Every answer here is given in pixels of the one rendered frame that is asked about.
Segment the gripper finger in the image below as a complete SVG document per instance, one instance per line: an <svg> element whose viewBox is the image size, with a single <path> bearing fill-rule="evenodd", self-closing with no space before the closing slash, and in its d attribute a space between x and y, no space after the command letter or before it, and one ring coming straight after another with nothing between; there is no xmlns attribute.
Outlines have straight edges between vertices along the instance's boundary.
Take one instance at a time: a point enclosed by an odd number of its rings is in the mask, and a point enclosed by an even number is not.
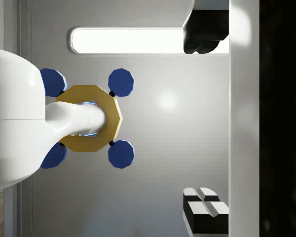
<svg viewBox="0 0 296 237"><path fill-rule="evenodd" d="M189 237L229 237L228 218L228 206L211 189L183 189L183 220Z"/></svg>
<svg viewBox="0 0 296 237"><path fill-rule="evenodd" d="M184 53L207 54L228 35L228 10L193 10L184 28Z"/></svg>

